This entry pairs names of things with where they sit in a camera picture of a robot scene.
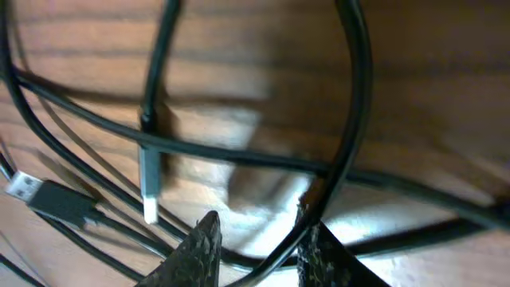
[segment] wooden surface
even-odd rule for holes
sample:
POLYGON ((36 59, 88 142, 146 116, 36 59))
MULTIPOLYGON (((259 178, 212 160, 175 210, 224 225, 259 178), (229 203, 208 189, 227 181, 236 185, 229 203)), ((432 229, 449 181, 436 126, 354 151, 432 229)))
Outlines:
MULTIPOLYGON (((483 204, 508 196, 510 5, 367 0, 363 7, 374 51, 375 92, 355 165, 483 204)), ((15 8, 34 73, 74 88, 70 96, 99 114, 137 125, 161 0, 24 0, 15 8)), ((348 51, 332 1, 191 0, 168 63, 165 123, 169 134, 199 143, 330 160, 345 121, 349 80, 348 51)), ((18 167, 58 179, 37 153, 57 156, 26 127, 4 86, 0 95, 0 135, 18 167)), ((50 131, 100 169, 29 97, 50 131)), ((138 182, 133 143, 59 114, 138 182)), ((296 199, 310 181, 183 156, 169 161, 163 204, 189 224, 217 210, 223 244, 252 255, 268 254, 290 230, 296 199)), ((395 195, 346 187, 325 221, 341 241, 352 242, 452 216, 395 195)), ((5 195, 0 195, 0 229, 53 286, 133 285, 5 195)), ((91 241, 140 272, 158 265, 151 255, 91 241)), ((4 241, 0 250, 19 263, 4 241)), ((364 262, 393 286, 502 287, 510 282, 510 240, 493 231, 364 262)), ((21 284, 0 272, 0 285, 21 284)), ((220 282, 241 275, 223 266, 220 282)), ((297 277, 293 271, 273 274, 262 285, 282 281, 295 285, 297 277)))

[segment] wood grain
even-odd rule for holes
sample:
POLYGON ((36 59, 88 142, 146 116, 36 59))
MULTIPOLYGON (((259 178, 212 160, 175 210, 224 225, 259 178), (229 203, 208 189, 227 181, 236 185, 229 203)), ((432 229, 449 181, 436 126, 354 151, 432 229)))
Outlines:
MULTIPOLYGON (((510 6, 500 1, 362 3, 374 52, 375 88, 356 166, 403 175, 480 204, 508 197, 510 40, 505 35, 510 6)), ((68 88, 66 96, 86 108, 136 127, 162 6, 162 0, 25 0, 14 8, 31 71, 68 88)), ((219 147, 331 160, 345 124, 349 61, 333 2, 187 1, 165 76, 168 132, 219 147)), ((27 95, 48 129, 104 172, 27 95)), ((134 143, 57 112, 138 182, 134 143)), ((3 86, 0 135, 19 168, 58 179, 37 153, 57 156, 26 127, 3 86)), ((182 155, 169 163, 163 205, 191 225, 208 210, 217 210, 224 245, 259 256, 290 230, 297 197, 312 180, 182 155)), ((453 217, 396 195, 344 189, 325 216, 342 242, 453 217)), ((0 207, 0 229, 50 284, 133 285, 19 202, 2 195, 0 207)), ((150 255, 91 241, 140 272, 159 263, 150 255)), ((393 286, 500 287, 510 281, 505 269, 509 242, 507 235, 489 232, 364 262, 393 286)), ((0 250, 14 256, 4 242, 0 250)), ((0 275, 0 285, 19 283, 7 272, 0 275)), ((223 266, 221 285, 241 275, 223 266)), ((294 272, 283 272, 262 285, 296 281, 294 272)))

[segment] wooden table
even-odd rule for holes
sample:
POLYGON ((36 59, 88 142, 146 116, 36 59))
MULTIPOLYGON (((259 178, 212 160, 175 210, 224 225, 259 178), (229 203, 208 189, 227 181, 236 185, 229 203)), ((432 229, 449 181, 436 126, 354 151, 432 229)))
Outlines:
MULTIPOLYGON (((31 71, 75 89, 69 96, 87 108, 136 126, 162 5, 162 0, 25 0, 16 2, 14 15, 31 71)), ((481 204, 508 196, 510 5, 367 0, 363 7, 375 88, 355 165, 481 204)), ((165 78, 165 133, 219 147, 331 160, 347 112, 349 66, 333 1, 187 1, 165 78)), ((18 168, 59 180, 38 153, 57 155, 26 127, 4 86, 0 95, 0 135, 18 168)), ((29 97, 50 131, 103 171, 29 97)), ((138 182, 135 144, 57 111, 138 182)), ((163 205, 192 225, 208 210, 218 210, 224 245, 251 255, 268 254, 290 230, 296 200, 311 180, 186 156, 168 162, 163 205)), ((453 216, 397 195, 346 187, 324 220, 340 240, 352 242, 453 216)), ((0 230, 53 286, 133 285, 6 195, 0 195, 0 230)), ((90 241, 140 272, 159 264, 152 255, 90 241)), ((3 239, 0 250, 24 266, 3 239)), ((364 262, 393 286, 508 286, 510 240, 493 231, 364 262)), ((222 284, 241 275, 225 267, 222 284)), ((275 273, 261 285, 282 282, 296 285, 296 274, 275 273)), ((1 269, 0 285, 19 284, 1 269)))

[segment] usb connector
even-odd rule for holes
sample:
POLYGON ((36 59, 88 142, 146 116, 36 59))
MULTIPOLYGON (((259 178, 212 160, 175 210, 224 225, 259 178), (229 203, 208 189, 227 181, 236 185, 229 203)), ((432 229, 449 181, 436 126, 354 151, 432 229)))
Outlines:
POLYGON ((97 200, 52 180, 40 180, 21 171, 14 175, 6 191, 25 202, 31 210, 78 229, 103 215, 96 209, 97 200))

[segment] black usb connector housing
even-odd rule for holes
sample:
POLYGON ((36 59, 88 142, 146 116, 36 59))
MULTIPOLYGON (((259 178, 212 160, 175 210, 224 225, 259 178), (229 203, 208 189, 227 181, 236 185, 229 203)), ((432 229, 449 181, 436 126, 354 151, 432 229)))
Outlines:
POLYGON ((31 210, 77 229, 103 216, 96 209, 97 200, 52 180, 40 180, 21 171, 14 175, 7 193, 24 201, 31 210))

